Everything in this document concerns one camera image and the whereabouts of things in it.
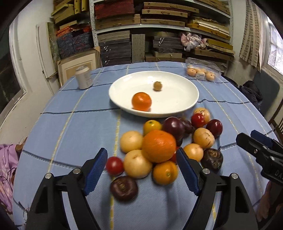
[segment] shelf board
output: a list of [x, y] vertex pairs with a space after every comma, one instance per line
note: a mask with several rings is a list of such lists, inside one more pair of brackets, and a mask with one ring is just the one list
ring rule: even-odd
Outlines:
[[[93, 3], [95, 4], [95, 3], [98, 3], [98, 2], [102, 2], [102, 1], [104, 1], [104, 0], [91, 0], [91, 1], [93, 1]], [[228, 18], [228, 19], [231, 18], [230, 15], [228, 15], [228, 14], [222, 12], [221, 10], [216, 9], [216, 8], [210, 6], [210, 5], [207, 5], [207, 4], [205, 4], [205, 3], [198, 2], [198, 1], [196, 1], [196, 0], [183, 0], [183, 1], [193, 3], [192, 7], [199, 8], [200, 6], [202, 6], [202, 9], [203, 9], [203, 8], [206, 8], [206, 11], [208, 11], [208, 12], [210, 12], [210, 13], [213, 13], [213, 14], [221, 14], [221, 15], [225, 16], [225, 17]]]
[[120, 30], [120, 29], [131, 29], [131, 28], [165, 28], [165, 29], [178, 29], [178, 30], [182, 30], [182, 31], [190, 31], [192, 33], [199, 33], [199, 34], [203, 34], [215, 39], [218, 39], [220, 41], [223, 42], [227, 42], [230, 43], [229, 40], [226, 40], [224, 38], [221, 38], [219, 36], [216, 36], [214, 34], [211, 33], [207, 33], [198, 29], [191, 29], [188, 27], [182, 27], [182, 26], [176, 26], [176, 25], [161, 25], [161, 24], [133, 24], [133, 25], [120, 25], [120, 26], [114, 26], [114, 27], [110, 27], [110, 28], [105, 28], [105, 29], [98, 29], [96, 30], [96, 34], [100, 34], [100, 33], [105, 33], [105, 32], [110, 32], [110, 31], [115, 31], [115, 30]]

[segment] metal screw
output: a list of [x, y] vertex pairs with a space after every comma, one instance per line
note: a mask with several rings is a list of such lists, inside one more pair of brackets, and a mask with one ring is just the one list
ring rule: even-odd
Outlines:
[[209, 169], [203, 169], [202, 172], [203, 172], [204, 174], [210, 174], [210, 170], [209, 170]]
[[239, 176], [238, 176], [238, 174], [236, 174], [236, 173], [232, 173], [231, 177], [232, 177], [233, 179], [237, 179]]
[[52, 177], [52, 174], [51, 174], [51, 173], [45, 174], [45, 178], [46, 178], [46, 179], [50, 179], [51, 177]]
[[81, 172], [81, 170], [79, 168], [76, 168], [73, 170], [73, 174], [79, 174]]

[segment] white can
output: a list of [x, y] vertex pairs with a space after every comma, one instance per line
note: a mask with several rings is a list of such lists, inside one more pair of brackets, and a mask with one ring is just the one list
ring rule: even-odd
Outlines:
[[87, 89], [92, 86], [93, 82], [90, 78], [90, 69], [86, 65], [77, 68], [75, 76], [81, 90]]

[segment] white bowl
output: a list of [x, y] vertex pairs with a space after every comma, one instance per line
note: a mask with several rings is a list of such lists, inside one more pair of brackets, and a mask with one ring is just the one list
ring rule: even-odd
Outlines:
[[[162, 84], [161, 91], [153, 90], [153, 83]], [[148, 112], [132, 108], [132, 97], [138, 92], [147, 93], [152, 100]], [[110, 99], [122, 110], [142, 117], [169, 117], [193, 107], [198, 100], [197, 87], [188, 79], [169, 72], [142, 71], [116, 80], [109, 89]]]

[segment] table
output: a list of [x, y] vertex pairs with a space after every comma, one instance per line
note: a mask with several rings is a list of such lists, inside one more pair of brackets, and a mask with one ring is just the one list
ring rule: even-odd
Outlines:
[[[190, 119], [194, 108], [205, 107], [212, 119], [222, 122], [223, 133], [213, 145], [224, 156], [220, 173], [226, 176], [237, 173], [252, 204], [258, 204], [267, 179], [260, 175], [261, 167], [255, 158], [239, 148], [235, 139], [238, 133], [250, 134], [254, 129], [276, 139], [262, 115], [222, 77], [215, 82], [197, 80], [187, 75], [184, 63], [144, 62], [96, 69], [91, 74], [94, 84], [87, 90], [78, 89], [73, 77], [50, 99], [28, 136], [20, 157], [13, 194], [15, 224], [24, 223], [23, 209], [18, 202], [24, 208], [31, 206], [47, 172], [54, 176], [68, 174], [86, 160], [94, 158], [101, 147], [107, 149], [109, 157], [117, 155], [124, 158], [119, 149], [120, 136], [129, 130], [142, 133], [142, 126], [148, 118], [121, 111], [110, 101], [108, 89], [115, 80], [126, 74], [148, 70], [179, 74], [197, 86], [200, 92], [197, 104], [180, 115]], [[191, 138], [185, 139], [182, 146], [188, 143], [191, 143]], [[139, 195], [130, 204], [118, 203], [113, 199], [109, 191], [110, 183], [111, 178], [103, 172], [95, 190], [87, 196], [102, 230], [182, 229], [196, 201], [180, 172], [173, 184], [163, 187], [154, 185], [150, 175], [137, 180]], [[214, 224], [220, 195], [218, 192], [215, 196], [207, 229], [212, 229]], [[71, 229], [77, 229], [66, 193], [63, 193], [63, 198], [69, 225]]]

